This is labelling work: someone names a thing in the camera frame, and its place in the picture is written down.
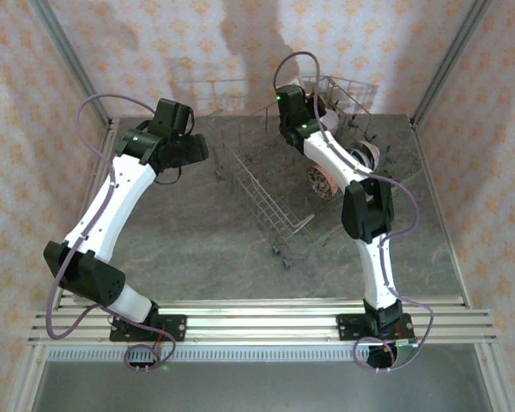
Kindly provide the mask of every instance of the glass panel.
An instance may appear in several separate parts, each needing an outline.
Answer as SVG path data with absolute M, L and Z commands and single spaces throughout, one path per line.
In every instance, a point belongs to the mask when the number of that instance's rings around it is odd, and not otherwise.
M 492 409 L 473 346 L 451 345 L 425 347 L 389 375 L 366 373 L 352 362 L 171 362 L 150 375 L 121 363 L 48 362 L 33 410 Z

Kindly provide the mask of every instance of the metal wire rack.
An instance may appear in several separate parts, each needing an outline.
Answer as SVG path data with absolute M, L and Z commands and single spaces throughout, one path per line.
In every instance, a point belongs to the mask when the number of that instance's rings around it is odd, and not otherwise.
M 319 83 L 327 107 L 339 117 L 335 139 L 343 147 L 373 142 L 382 154 L 380 166 L 398 181 L 417 174 L 421 167 L 414 145 L 393 136 L 371 136 L 372 115 L 339 82 L 343 79 L 326 76 Z M 214 123 L 208 136 L 216 175 L 242 195 L 285 266 L 342 232 L 342 197 L 325 201 L 312 191 L 306 170 L 313 162 L 285 143 L 278 131 L 276 103 L 249 116 L 224 120 L 221 127 Z

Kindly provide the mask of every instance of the gray marble surface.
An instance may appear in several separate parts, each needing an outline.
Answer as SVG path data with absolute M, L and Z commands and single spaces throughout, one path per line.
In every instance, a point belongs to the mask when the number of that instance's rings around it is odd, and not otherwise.
M 198 118 L 196 130 L 206 133 L 207 122 Z M 122 119 L 118 135 L 137 123 Z M 412 138 L 404 116 L 374 115 L 370 131 L 387 142 Z M 176 175 L 170 170 L 159 179 Z M 413 296 L 461 294 L 424 172 L 407 186 L 421 206 L 421 225 L 391 244 L 397 289 Z M 398 231 L 412 222 L 413 210 L 401 193 L 394 206 Z M 212 159 L 185 167 L 175 185 L 148 188 L 118 238 L 111 264 L 153 300 L 360 299 L 364 293 L 359 254 L 345 233 L 285 268 L 240 193 L 216 178 Z

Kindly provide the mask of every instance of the black mounting bracket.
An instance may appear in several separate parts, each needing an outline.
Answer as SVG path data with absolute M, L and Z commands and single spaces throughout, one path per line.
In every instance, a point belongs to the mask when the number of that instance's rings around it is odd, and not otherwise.
M 337 331 L 340 341 L 356 341 L 366 336 L 374 336 L 386 341 L 399 339 L 415 339 L 414 326 L 408 313 L 403 313 L 394 324 L 374 333 L 370 317 L 367 314 L 344 313 L 336 316 Z
M 356 341 L 366 336 L 386 341 L 415 339 L 412 319 L 408 313 L 403 313 L 400 300 L 382 309 L 374 309 L 364 300 L 364 309 L 364 313 L 336 316 L 340 341 Z
M 185 340 L 187 331 L 187 317 L 185 315 L 159 315 L 153 316 L 152 326 L 172 335 L 176 342 Z M 111 324 L 111 342 L 152 342 L 158 339 L 158 334 L 149 332 L 127 324 L 122 320 L 114 319 Z

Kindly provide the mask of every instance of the black cable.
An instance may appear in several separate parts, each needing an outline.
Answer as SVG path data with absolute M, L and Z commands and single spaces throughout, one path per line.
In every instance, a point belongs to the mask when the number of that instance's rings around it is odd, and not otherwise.
M 141 122 L 138 126 L 136 126 L 136 129 L 140 130 L 140 131 L 144 131 L 145 129 L 148 128 L 148 124 L 151 123 L 150 120 L 144 120 L 143 122 Z
M 178 180 L 179 180 L 180 177 L 181 177 L 181 167 L 178 167 L 178 177 L 173 182 L 159 182 L 156 179 L 154 180 L 154 182 L 157 185 L 164 185 L 164 186 L 173 185 L 174 183 L 178 183 Z

